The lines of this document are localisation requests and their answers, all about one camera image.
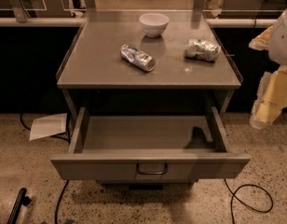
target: white bowl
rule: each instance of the white bowl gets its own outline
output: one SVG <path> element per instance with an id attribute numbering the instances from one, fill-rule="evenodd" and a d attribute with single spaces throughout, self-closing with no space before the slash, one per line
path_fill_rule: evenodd
<path id="1" fill-rule="evenodd" d="M 150 37 L 160 36 L 169 23 L 169 18 L 160 13 L 146 13 L 140 17 L 140 24 L 146 35 Z"/>

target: crumpled can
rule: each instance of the crumpled can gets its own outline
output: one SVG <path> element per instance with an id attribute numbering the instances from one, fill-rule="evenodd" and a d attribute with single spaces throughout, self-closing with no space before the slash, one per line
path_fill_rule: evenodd
<path id="1" fill-rule="evenodd" d="M 121 57 L 146 72 L 152 71 L 156 63 L 153 57 L 128 44 L 121 47 Z"/>
<path id="2" fill-rule="evenodd" d="M 204 39 L 189 39 L 185 46 L 184 56 L 191 59 L 215 62 L 221 47 Z"/>

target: drawer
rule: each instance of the drawer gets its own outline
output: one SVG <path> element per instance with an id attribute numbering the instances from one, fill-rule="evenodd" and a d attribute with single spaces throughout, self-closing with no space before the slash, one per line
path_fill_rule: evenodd
<path id="1" fill-rule="evenodd" d="M 231 153 L 215 106 L 205 116 L 90 116 L 79 111 L 68 153 L 51 162 L 66 180 L 190 183 L 235 178 L 250 157 Z"/>

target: speckled floor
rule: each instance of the speckled floor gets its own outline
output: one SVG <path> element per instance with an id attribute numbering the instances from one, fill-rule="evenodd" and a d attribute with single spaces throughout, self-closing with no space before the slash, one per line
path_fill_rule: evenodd
<path id="1" fill-rule="evenodd" d="M 25 114 L 27 125 L 43 114 Z M 287 114 L 266 130 L 248 122 L 249 114 L 226 113 L 223 119 L 232 152 L 246 152 L 251 161 L 235 180 L 266 189 L 274 200 L 267 214 L 234 201 L 236 223 L 287 223 Z M 50 156 L 68 149 L 51 137 L 29 141 L 29 131 L 18 114 L 0 114 L 0 223 L 7 223 L 21 188 L 32 199 L 20 210 L 18 223 L 54 223 L 56 204 L 65 181 L 50 163 Z M 245 188 L 238 196 L 258 209 L 270 202 L 260 189 Z M 130 190 L 104 187 L 95 181 L 70 181 L 61 199 L 59 223 L 231 223 L 231 194 L 223 180 L 199 180 L 193 187 L 168 185 L 163 189 Z"/>

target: tabletop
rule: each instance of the tabletop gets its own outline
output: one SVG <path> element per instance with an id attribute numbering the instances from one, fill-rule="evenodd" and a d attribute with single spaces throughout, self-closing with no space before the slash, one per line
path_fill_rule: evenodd
<path id="1" fill-rule="evenodd" d="M 240 82 L 226 55 L 214 63 L 187 59 L 188 39 L 218 43 L 202 13 L 153 11 L 169 17 L 157 38 L 142 31 L 139 18 L 147 10 L 95 11 L 85 24 L 61 72 L 61 89 L 237 89 Z M 120 48 L 129 44 L 156 59 L 145 72 L 121 59 Z"/>

